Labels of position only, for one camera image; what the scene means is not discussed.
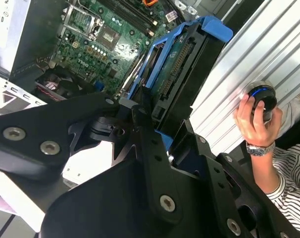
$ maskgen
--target white label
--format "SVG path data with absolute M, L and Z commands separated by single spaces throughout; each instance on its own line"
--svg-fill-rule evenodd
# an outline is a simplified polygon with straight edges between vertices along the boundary
M 13 1 L 14 0 L 0 0 L 0 47 L 2 48 L 7 44 Z

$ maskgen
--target motherboard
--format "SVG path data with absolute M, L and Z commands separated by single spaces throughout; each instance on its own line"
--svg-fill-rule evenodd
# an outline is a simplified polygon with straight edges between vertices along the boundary
M 52 61 L 116 94 L 153 41 L 177 26 L 166 0 L 72 0 Z

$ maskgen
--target ram slot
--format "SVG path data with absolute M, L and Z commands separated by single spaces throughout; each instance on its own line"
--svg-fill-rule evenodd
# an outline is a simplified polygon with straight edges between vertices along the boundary
M 115 3 L 109 1 L 109 0 L 99 0 L 101 4 L 103 4 L 105 7 L 113 11 L 115 14 L 117 14 L 119 17 L 121 17 L 123 20 L 127 21 L 129 24 L 131 24 L 133 27 L 144 33 L 146 36 L 152 37 L 154 36 L 154 32 L 151 31 L 147 26 L 140 23 L 138 18 L 132 17 L 129 13 L 125 12 L 121 6 L 117 6 Z
M 126 9 L 131 11 L 134 15 L 136 15 L 143 23 L 146 25 L 154 25 L 156 26 L 158 24 L 157 21 L 150 19 L 149 17 L 145 16 L 142 12 L 140 12 L 139 9 L 135 8 L 133 5 L 131 5 L 129 2 L 126 2 L 125 0 L 118 0 L 118 2 L 123 5 Z

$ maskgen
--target ribbed aluminum panel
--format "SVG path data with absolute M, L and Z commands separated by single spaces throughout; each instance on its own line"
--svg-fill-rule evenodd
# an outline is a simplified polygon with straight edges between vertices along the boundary
M 242 142 L 232 114 L 246 86 L 259 80 L 275 87 L 279 107 L 300 93 L 300 0 L 266 0 L 210 73 L 190 120 L 214 154 Z

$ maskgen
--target person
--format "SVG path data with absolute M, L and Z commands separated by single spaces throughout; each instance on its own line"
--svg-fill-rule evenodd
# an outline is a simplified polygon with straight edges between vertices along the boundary
M 266 193 L 290 223 L 300 231 L 300 144 L 283 150 L 275 147 L 282 111 L 275 108 L 271 121 L 264 123 L 264 102 L 260 101 L 252 115 L 254 97 L 244 95 L 234 120 L 248 146 L 265 148 L 261 156 L 251 153 L 255 183 Z

